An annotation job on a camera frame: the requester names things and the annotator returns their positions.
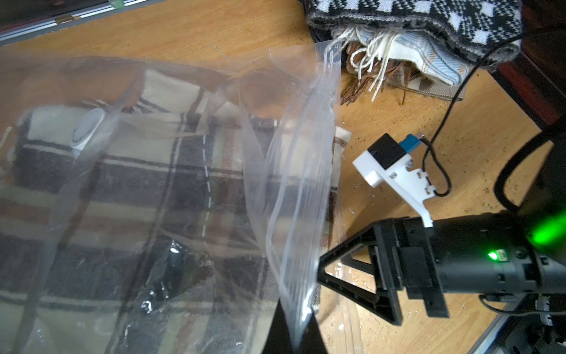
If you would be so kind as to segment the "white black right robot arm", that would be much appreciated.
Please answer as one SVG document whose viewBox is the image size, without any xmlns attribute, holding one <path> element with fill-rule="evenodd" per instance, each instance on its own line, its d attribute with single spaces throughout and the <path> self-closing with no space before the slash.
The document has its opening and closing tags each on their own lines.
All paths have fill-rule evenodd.
<svg viewBox="0 0 566 354">
<path fill-rule="evenodd" d="M 423 301 L 427 315 L 449 315 L 447 294 L 475 294 L 497 319 L 475 353 L 565 351 L 565 120 L 529 140 L 494 186 L 502 212 L 434 221 L 424 202 L 434 187 L 390 137 L 354 162 L 366 182 L 389 185 L 417 213 L 375 221 L 324 254 L 318 281 L 392 325 L 398 298 Z"/>
</svg>

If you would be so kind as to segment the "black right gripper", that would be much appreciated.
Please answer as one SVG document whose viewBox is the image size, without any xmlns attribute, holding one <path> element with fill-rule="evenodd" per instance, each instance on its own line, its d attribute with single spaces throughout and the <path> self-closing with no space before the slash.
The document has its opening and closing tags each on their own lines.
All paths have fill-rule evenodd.
<svg viewBox="0 0 566 354">
<path fill-rule="evenodd" d="M 340 263 L 374 279 L 368 291 L 330 274 Z M 377 221 L 319 258 L 318 283 L 391 325 L 403 321 L 398 291 L 421 299 L 427 315 L 448 318 L 445 294 L 481 294 L 492 302 L 540 294 L 565 309 L 565 265 L 535 249 L 505 214 L 437 221 Z"/>
</svg>

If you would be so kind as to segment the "black white checkered scarf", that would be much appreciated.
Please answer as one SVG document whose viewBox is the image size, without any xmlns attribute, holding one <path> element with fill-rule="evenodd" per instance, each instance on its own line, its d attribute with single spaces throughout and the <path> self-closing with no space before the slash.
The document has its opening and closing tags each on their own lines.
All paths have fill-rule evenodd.
<svg viewBox="0 0 566 354">
<path fill-rule="evenodd" d="M 348 25 L 423 32 L 455 55 L 476 62 L 496 47 L 488 64 L 513 60 L 523 33 L 520 1 L 303 1 L 309 26 L 334 30 Z"/>
</svg>

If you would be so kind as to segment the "dark brown scarf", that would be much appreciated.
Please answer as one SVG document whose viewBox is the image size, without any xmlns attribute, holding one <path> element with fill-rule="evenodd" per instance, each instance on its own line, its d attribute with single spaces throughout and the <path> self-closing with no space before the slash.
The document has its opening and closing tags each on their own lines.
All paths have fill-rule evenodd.
<svg viewBox="0 0 566 354">
<path fill-rule="evenodd" d="M 408 84 L 424 75 L 417 69 L 416 65 L 403 60 L 384 60 L 374 59 L 372 64 L 365 66 L 366 51 L 362 44 L 354 42 L 346 45 L 345 49 L 346 72 L 354 78 L 346 85 L 340 95 L 340 104 L 349 105 L 354 103 L 365 91 L 373 91 L 380 86 L 377 93 L 384 90 L 387 84 L 392 84 L 396 79 L 400 79 L 403 87 L 402 105 L 405 103 Z"/>
</svg>

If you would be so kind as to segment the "cream tan striped scarf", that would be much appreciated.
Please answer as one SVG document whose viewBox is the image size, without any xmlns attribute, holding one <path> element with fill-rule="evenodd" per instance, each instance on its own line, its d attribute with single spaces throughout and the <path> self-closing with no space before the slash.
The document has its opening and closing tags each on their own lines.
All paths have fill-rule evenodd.
<svg viewBox="0 0 566 354">
<path fill-rule="evenodd" d="M 402 75 L 396 75 L 388 81 L 388 85 L 403 89 L 405 81 Z M 456 95 L 460 86 L 448 86 L 437 83 L 428 78 L 416 77 L 408 82 L 407 90 L 421 94 L 423 96 L 435 97 L 441 100 L 451 101 Z M 466 89 L 464 88 L 457 96 L 457 101 L 464 100 Z"/>
</svg>

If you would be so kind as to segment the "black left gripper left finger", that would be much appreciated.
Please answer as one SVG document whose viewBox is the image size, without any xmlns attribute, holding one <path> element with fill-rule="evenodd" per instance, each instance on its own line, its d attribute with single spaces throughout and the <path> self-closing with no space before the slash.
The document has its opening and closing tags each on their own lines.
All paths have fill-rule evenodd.
<svg viewBox="0 0 566 354">
<path fill-rule="evenodd" d="M 159 310 L 175 302 L 200 302 L 212 289 L 212 257 L 161 236 L 150 253 L 150 268 L 141 287 L 141 309 Z"/>
</svg>

